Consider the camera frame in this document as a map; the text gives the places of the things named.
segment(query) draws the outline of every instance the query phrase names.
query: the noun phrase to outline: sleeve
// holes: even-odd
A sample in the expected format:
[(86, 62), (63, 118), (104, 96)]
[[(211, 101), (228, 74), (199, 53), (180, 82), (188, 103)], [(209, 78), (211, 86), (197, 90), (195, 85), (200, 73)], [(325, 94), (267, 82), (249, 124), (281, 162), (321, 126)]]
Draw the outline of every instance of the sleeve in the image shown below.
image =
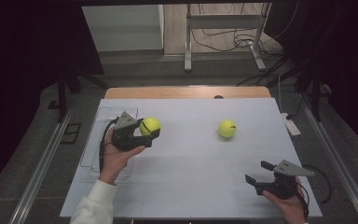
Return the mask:
[(72, 215), (71, 223), (109, 223), (113, 222), (113, 198), (117, 186), (97, 179), (88, 196), (83, 197)]

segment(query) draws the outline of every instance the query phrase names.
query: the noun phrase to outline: metal frame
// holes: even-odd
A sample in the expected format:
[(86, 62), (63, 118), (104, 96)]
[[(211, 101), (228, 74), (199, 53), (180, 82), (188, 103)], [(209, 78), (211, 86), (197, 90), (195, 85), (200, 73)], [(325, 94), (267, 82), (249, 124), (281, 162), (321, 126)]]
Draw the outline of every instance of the metal frame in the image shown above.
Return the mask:
[(9, 221), (10, 224), (24, 223), (25, 219), (28, 217), (28, 214), (34, 203), (36, 194), (39, 191), (40, 186), (42, 185), (43, 179), (45, 178), (46, 172), (48, 171), (51, 160), (53, 159), (58, 144), (60, 143), (63, 133), (65, 132), (65, 127), (72, 116), (75, 104), (76, 98), (74, 98), (74, 100), (72, 100), (69, 104), (69, 108), (65, 117), (63, 118), (62, 122), (57, 125), (54, 134), (50, 138), (50, 141), (48, 142), (48, 145), (46, 146), (46, 149), (43, 152), (39, 163), (36, 165), (34, 173), (31, 176), (27, 187), (22, 193), (22, 196), (20, 198), (19, 203), (17, 204), (16, 209), (13, 212), (13, 215)]
[(191, 29), (257, 29), (255, 39), (249, 47), (255, 58), (259, 71), (266, 71), (266, 66), (260, 57), (258, 43), (263, 33), (269, 12), (270, 3), (266, 3), (261, 15), (191, 15), (190, 4), (187, 4), (186, 14), (186, 50), (185, 71), (191, 71)]
[(327, 132), (324, 129), (324, 126), (312, 115), (312, 112), (310, 111), (310, 102), (307, 99), (307, 97), (302, 97), (301, 94), (299, 94), (299, 97), (304, 102), (303, 109), (307, 114), (307, 117), (310, 121), (312, 128), (314, 129), (314, 131), (318, 135), (319, 140), (324, 146), (324, 150), (327, 154), (327, 157), (329, 158), (334, 169), (336, 170), (337, 175), (341, 180), (344, 189), (347, 191), (348, 195), (350, 196), (353, 206), (355, 207), (358, 213), (358, 185), (354, 181), (353, 177), (351, 176), (351, 173), (349, 172), (348, 168), (346, 167), (342, 159), (339, 157), (336, 147), (330, 140)]

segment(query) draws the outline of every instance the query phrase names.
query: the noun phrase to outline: tennis ball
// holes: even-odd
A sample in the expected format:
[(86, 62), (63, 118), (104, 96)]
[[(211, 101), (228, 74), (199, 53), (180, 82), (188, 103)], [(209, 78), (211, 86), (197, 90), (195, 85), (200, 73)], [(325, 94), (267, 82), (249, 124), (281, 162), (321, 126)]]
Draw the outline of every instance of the tennis ball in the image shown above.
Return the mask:
[(139, 131), (141, 131), (141, 135), (150, 135), (153, 131), (161, 129), (161, 124), (158, 119), (155, 118), (146, 118), (142, 120), (139, 125)]
[(230, 119), (225, 119), (220, 122), (218, 128), (220, 135), (226, 138), (232, 137), (235, 134), (236, 129), (234, 121)]

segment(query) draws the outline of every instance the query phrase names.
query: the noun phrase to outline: gray floor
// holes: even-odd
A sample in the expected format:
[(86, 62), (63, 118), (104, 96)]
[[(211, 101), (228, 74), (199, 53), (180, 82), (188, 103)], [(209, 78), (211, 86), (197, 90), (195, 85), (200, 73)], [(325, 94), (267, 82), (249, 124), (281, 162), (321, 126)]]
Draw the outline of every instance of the gray floor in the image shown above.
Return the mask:
[[(183, 71), (183, 57), (162, 56), (161, 52), (120, 52), (101, 54), (106, 76), (96, 76), (112, 86), (187, 86), (187, 85), (228, 85), (234, 86), (241, 80), (259, 75), (255, 62), (248, 53), (195, 55), (191, 73)], [(266, 58), (271, 66), (277, 58)], [(70, 187), (76, 166), (86, 144), (91, 124), (104, 90), (80, 77), (83, 90), (80, 94), (68, 93), (69, 99), (77, 99), (70, 123), (81, 123), (80, 134), (73, 145), (60, 144), (36, 195), (26, 223), (68, 223), (68, 218), (59, 217), (63, 201)], [(292, 114), (300, 100), (293, 90), (296, 78), (282, 82), (282, 111)], [(269, 89), (279, 102), (278, 87)], [(54, 129), (57, 126), (57, 110), (48, 110), (48, 104), (57, 100), (57, 87), (46, 88), (41, 94), (41, 104), (22, 139), (13, 158), (0, 175), (0, 223), (8, 223), (21, 197), (35, 166), (43, 153)], [(327, 103), (321, 101), (321, 116), (325, 129), (336, 145), (339, 154), (348, 166), (358, 184), (358, 137)], [(310, 223), (358, 223), (358, 214), (340, 183), (337, 174), (326, 157), (323, 145), (310, 126), (304, 110), (293, 118), (302, 132), (294, 137), (293, 143), (298, 157), (304, 164), (323, 170), (333, 186), (333, 197), (321, 204), (323, 218)], [(311, 178), (310, 182), (318, 201), (326, 197), (327, 186), (321, 177)], [(281, 219), (251, 220), (251, 223), (284, 223)]]

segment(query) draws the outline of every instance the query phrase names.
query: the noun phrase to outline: hand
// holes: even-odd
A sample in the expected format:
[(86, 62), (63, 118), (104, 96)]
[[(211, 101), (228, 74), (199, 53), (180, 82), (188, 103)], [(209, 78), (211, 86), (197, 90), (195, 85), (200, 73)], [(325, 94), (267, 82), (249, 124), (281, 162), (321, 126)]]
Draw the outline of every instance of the hand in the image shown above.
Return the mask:
[[(296, 177), (296, 182), (298, 184), (300, 183), (298, 177)], [(297, 185), (297, 191), (301, 197), (304, 197), (299, 185)], [(304, 208), (301, 201), (296, 196), (287, 200), (282, 200), (266, 190), (263, 191), (263, 195), (272, 203), (277, 205), (288, 224), (303, 224), (307, 222), (304, 218)]]
[(120, 171), (126, 167), (128, 160), (145, 150), (145, 147), (136, 147), (130, 151), (120, 151), (112, 145), (113, 129), (110, 129), (104, 140), (103, 170), (100, 180), (104, 183), (115, 185)]

